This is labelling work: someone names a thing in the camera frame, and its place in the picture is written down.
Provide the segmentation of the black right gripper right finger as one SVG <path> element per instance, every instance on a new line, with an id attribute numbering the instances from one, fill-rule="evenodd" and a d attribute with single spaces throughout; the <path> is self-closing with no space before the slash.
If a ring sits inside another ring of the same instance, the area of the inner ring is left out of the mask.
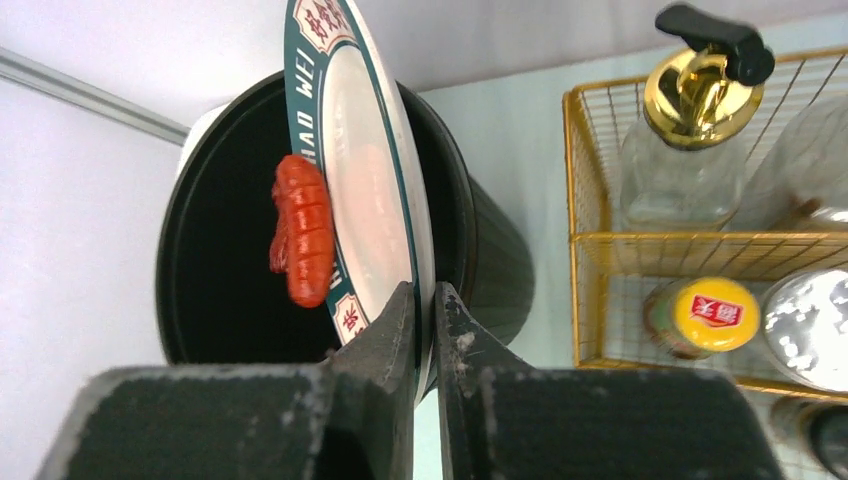
<path id="1" fill-rule="evenodd" d="M 729 376 L 703 369 L 540 369 L 441 282 L 433 304 L 447 479 L 779 479 Z"/>

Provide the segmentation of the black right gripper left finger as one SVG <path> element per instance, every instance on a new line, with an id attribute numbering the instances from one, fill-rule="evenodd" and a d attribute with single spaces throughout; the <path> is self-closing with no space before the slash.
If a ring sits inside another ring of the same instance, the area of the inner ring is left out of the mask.
<path id="1" fill-rule="evenodd" d="M 318 363 L 125 367 L 80 390 L 41 479 L 408 479 L 413 288 Z"/>

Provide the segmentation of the green rimmed white plate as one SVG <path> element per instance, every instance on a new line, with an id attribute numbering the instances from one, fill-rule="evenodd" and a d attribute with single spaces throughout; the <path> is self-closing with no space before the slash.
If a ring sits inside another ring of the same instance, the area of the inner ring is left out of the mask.
<path id="1" fill-rule="evenodd" d="M 435 290 L 431 220 L 399 87 L 352 1 L 293 1 L 284 40 L 290 145 L 321 171 L 336 259 L 326 299 L 342 343 L 374 323 L 401 282 L 412 286 L 417 396 L 431 365 Z"/>

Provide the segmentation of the clear glass oil bottle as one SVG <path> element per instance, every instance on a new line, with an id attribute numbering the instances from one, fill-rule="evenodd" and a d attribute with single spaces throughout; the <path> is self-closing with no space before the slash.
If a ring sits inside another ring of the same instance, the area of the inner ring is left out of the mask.
<path id="1" fill-rule="evenodd" d="M 622 142 L 622 224 L 633 231 L 719 231 L 741 202 L 741 133 L 761 105 L 775 56 L 754 26 L 685 2 L 661 10 L 655 27 L 686 47 L 652 70 L 642 118 Z"/>

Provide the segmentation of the black cap small bottle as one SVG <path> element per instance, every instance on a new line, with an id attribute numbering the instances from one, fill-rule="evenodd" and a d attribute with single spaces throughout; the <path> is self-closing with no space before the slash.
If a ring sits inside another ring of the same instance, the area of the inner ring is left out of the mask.
<path id="1" fill-rule="evenodd" d="M 769 424 L 783 445 L 836 479 L 847 478 L 847 405 L 785 396 L 770 409 Z"/>

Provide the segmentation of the silver lid pepper jar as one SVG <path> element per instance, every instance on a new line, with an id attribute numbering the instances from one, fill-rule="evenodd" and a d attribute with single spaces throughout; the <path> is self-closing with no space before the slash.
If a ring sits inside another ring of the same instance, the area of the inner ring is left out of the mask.
<path id="1" fill-rule="evenodd" d="M 810 388 L 847 392 L 847 271 L 793 273 L 761 299 L 760 339 L 786 377 Z"/>

